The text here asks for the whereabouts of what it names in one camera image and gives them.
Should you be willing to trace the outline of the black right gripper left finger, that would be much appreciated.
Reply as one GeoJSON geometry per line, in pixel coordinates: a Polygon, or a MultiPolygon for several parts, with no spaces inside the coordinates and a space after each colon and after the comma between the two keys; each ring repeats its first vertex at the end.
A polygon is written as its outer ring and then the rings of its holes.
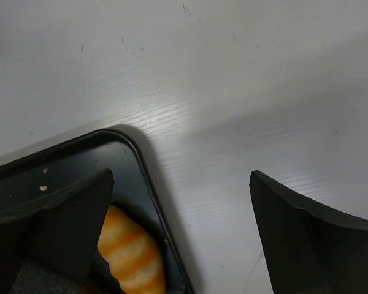
{"type": "Polygon", "coordinates": [[[112,171],[105,169],[0,211],[0,293],[78,293],[113,186],[112,171]]]}

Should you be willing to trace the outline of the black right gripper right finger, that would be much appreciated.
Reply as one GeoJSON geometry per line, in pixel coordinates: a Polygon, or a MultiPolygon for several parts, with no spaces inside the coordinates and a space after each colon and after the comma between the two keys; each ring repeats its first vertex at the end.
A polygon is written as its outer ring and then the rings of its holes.
{"type": "Polygon", "coordinates": [[[368,293],[368,220],[301,195],[261,171],[253,211],[274,293],[368,293]]]}

